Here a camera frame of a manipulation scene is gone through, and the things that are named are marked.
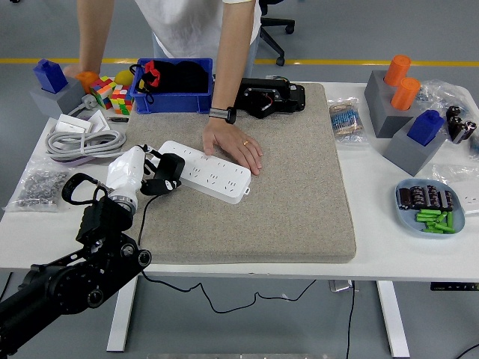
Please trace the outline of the person's left hand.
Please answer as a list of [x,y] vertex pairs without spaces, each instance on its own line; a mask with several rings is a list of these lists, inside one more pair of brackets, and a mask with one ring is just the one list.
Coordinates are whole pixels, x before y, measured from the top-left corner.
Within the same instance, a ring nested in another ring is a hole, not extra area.
[[263,151],[259,143],[235,125],[221,118],[210,117],[203,131],[204,153],[211,156],[215,147],[220,147],[254,175],[260,174]]

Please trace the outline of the person's right hand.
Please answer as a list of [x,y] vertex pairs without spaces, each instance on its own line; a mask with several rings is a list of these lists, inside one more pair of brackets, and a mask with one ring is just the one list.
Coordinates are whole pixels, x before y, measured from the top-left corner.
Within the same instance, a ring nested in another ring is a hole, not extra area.
[[98,75],[100,73],[100,69],[100,66],[88,67],[81,64],[69,64],[63,69],[63,71],[65,76],[75,78],[78,74],[83,72],[92,72]]

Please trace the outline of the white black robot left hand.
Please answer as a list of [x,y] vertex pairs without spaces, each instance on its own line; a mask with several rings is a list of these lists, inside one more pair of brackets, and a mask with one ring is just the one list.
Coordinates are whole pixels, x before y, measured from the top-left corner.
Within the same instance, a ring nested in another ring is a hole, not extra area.
[[109,198],[128,206],[138,206],[137,193],[164,195],[181,185],[185,160],[174,153],[159,153],[147,145],[134,146],[109,165],[106,186]]

